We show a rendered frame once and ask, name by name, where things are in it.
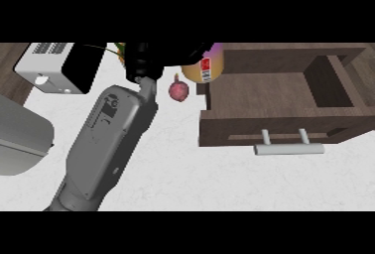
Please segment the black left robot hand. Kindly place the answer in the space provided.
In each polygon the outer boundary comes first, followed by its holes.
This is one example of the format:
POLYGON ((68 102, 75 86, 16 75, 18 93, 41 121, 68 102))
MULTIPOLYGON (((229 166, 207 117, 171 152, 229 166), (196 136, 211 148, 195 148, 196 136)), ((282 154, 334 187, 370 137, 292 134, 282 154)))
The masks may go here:
POLYGON ((127 43, 124 46, 127 80, 136 82, 139 77, 149 77, 156 81, 167 66, 195 64, 212 46, 212 42, 127 43))

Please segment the orange can with red label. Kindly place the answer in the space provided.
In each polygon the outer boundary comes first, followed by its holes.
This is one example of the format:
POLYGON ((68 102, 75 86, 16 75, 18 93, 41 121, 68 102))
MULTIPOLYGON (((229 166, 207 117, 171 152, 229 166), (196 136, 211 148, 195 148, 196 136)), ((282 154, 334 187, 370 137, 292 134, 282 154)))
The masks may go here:
POLYGON ((215 43, 208 52, 204 53, 202 59, 190 65, 181 66, 184 77, 196 82, 211 82, 221 74, 224 69, 224 50, 223 44, 215 43))

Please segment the open brown wooden drawer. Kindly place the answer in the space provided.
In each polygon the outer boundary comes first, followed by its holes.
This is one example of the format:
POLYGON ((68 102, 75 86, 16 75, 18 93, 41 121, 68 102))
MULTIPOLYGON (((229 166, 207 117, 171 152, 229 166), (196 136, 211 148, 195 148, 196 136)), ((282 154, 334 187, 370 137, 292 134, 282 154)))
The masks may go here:
POLYGON ((209 117, 362 116, 370 113, 344 67, 362 43, 227 43, 224 70, 199 92, 209 117))

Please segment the brown wooden drawer front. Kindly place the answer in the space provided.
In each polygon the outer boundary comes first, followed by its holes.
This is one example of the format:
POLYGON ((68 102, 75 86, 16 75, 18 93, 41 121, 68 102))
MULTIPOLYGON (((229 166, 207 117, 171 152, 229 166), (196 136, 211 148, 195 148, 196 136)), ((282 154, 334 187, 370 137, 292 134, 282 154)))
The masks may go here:
POLYGON ((273 144, 300 143, 304 129, 310 143, 338 144, 375 130, 375 106, 205 110, 199 119, 199 146, 263 144, 263 130, 273 144))

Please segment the orange and green vegetable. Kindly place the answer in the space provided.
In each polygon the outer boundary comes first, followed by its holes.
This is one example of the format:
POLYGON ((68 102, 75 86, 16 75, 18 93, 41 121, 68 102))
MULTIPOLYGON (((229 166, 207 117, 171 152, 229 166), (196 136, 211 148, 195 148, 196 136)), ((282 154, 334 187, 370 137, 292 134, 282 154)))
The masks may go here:
POLYGON ((114 54, 118 56, 118 60, 121 64, 124 65, 124 48, 125 48, 125 43, 114 43, 115 45, 115 50, 109 50, 114 54))

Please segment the reddish purple sweet potato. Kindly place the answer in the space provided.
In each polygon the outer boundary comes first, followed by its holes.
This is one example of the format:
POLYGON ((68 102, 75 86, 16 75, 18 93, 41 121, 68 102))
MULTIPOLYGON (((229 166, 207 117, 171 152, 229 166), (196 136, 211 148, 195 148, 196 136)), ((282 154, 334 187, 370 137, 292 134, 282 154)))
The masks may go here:
POLYGON ((189 96, 189 85, 178 79, 178 74, 174 74, 174 81, 168 88, 170 97, 183 102, 189 96))

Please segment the white and black toaster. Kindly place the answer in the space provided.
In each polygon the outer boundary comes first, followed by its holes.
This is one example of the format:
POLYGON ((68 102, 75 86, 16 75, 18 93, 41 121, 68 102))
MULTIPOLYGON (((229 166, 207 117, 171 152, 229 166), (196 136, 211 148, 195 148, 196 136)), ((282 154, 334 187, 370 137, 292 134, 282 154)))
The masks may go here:
POLYGON ((13 70, 44 93, 87 94, 106 43, 32 43, 13 70))

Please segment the grey rounded appliance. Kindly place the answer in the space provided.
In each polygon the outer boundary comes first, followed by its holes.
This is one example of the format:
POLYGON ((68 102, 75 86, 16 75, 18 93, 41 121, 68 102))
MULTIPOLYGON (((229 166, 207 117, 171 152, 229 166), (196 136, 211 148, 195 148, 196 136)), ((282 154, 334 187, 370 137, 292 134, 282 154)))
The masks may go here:
POLYGON ((47 156, 53 140, 50 121, 0 95, 0 176, 25 173, 47 156))

